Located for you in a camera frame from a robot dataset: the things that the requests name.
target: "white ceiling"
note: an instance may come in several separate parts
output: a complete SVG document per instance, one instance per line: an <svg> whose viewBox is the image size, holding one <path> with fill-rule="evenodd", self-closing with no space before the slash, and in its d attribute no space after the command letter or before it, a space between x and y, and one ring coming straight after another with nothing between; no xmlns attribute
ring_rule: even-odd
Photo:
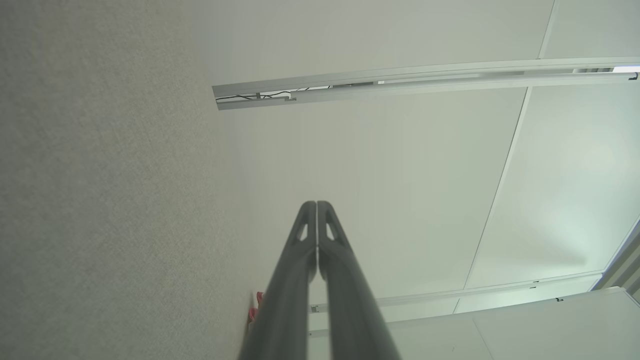
<svg viewBox="0 0 640 360"><path fill-rule="evenodd" d="M640 56L640 1L556 0L543 58Z"/></svg>
<svg viewBox="0 0 640 360"><path fill-rule="evenodd" d="M534 88L468 288L604 271L640 214L640 86Z"/></svg>
<svg viewBox="0 0 640 360"><path fill-rule="evenodd" d="M523 88L221 111L236 129L261 261L299 206L334 205L376 297L464 286ZM271 271L262 274L267 283ZM324 283L310 302L326 302Z"/></svg>
<svg viewBox="0 0 640 360"><path fill-rule="evenodd" d="M193 26L206 76L222 85L439 63L640 56L638 6L202 0ZM248 227L262 240L255 251L264 272L255 276L266 286L298 207L310 199L333 203L376 297L603 270L640 214L640 87L533 88L486 222L524 93L221 111L242 162ZM461 309L477 306L469 301ZM310 302L326 302L319 276Z"/></svg>
<svg viewBox="0 0 640 360"><path fill-rule="evenodd" d="M212 85L538 56L553 0L216 1L200 42Z"/></svg>

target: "pink object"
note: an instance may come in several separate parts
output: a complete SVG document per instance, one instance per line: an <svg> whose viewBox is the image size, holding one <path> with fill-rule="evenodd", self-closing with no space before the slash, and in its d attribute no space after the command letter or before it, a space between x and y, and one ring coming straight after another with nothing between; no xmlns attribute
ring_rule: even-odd
<svg viewBox="0 0 640 360"><path fill-rule="evenodd" d="M258 315L258 309L256 309L255 307L252 307L251 309L249 309L249 317L251 318L251 321L255 321L255 317Z"/></svg>

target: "white cabinet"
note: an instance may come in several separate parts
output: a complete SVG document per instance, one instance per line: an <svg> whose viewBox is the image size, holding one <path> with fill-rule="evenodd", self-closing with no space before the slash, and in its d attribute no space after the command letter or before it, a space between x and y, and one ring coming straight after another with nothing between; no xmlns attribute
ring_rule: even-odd
<svg viewBox="0 0 640 360"><path fill-rule="evenodd" d="M640 307L623 289L388 324L403 360L638 359ZM330 358L326 332L309 359Z"/></svg>

